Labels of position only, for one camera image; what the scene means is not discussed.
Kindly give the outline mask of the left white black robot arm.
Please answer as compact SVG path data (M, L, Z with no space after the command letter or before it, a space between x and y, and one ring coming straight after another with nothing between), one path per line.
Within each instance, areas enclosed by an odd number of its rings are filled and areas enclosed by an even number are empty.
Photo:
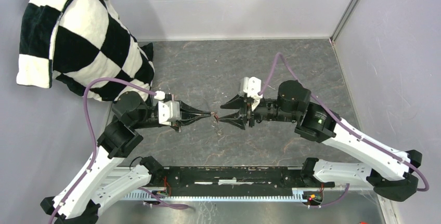
M98 139L84 167L57 196L41 202L50 223L96 223L99 216L133 190L165 182L164 167L152 156L112 183L103 185L107 176L120 165L143 140L137 130L167 126L179 132L183 126L212 116L175 100L172 94L157 92L157 104L146 103L135 91L125 92L113 106L113 120Z

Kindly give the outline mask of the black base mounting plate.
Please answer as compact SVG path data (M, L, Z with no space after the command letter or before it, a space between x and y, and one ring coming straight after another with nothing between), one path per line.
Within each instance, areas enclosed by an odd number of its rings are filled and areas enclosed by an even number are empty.
M172 196L288 196L292 189L333 188L300 167L170 166L158 177L171 186Z

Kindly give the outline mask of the corner aluminium profile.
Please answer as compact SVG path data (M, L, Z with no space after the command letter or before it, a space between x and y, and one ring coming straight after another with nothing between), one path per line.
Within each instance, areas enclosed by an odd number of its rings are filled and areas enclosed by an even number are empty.
M350 0L348 5L346 6L340 20L338 21L332 35L330 36L329 40L332 45L335 44L336 40L340 36L341 32L343 31L345 25L347 24L348 20L350 19L352 13L356 9L358 3L360 0Z

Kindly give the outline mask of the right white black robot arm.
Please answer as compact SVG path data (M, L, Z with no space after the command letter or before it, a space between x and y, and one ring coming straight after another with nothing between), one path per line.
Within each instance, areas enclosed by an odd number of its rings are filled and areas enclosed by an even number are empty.
M422 161L420 152L401 151L371 140L336 113L311 102L310 90L298 81L281 83L275 99L264 98L260 90L259 79L245 77L238 94L222 106L235 112L220 121L241 129L263 121L294 123L295 133L302 138L339 149L357 160L342 163L307 158L300 173L304 185L370 186L378 195L396 202L417 192L419 180L414 171Z

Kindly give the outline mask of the black and white checkered cloth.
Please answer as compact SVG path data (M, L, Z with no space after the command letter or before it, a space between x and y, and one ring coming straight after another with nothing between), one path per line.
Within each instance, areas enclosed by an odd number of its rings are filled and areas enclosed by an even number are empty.
M153 45L140 45L110 0L29 0L21 21L16 82L116 101L130 90L148 98Z

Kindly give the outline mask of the key with red tag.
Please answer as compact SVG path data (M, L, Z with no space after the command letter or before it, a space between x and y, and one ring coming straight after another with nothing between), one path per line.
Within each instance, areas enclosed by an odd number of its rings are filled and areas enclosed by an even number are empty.
M218 123L219 122L219 117L218 117L217 113L212 112L211 115L214 117L215 121Z

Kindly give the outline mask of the aluminium frame rail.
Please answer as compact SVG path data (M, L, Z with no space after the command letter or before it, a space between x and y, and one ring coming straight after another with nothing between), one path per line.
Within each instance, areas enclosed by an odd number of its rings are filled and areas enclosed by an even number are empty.
M402 201L398 181L387 181L362 163L314 162L290 167L163 167L139 164L105 184L94 177L77 186L62 209L58 223L96 223L123 199L142 200L157 207L179 208L179 201L301 202L322 207L313 191L344 185L371 187L389 200Z

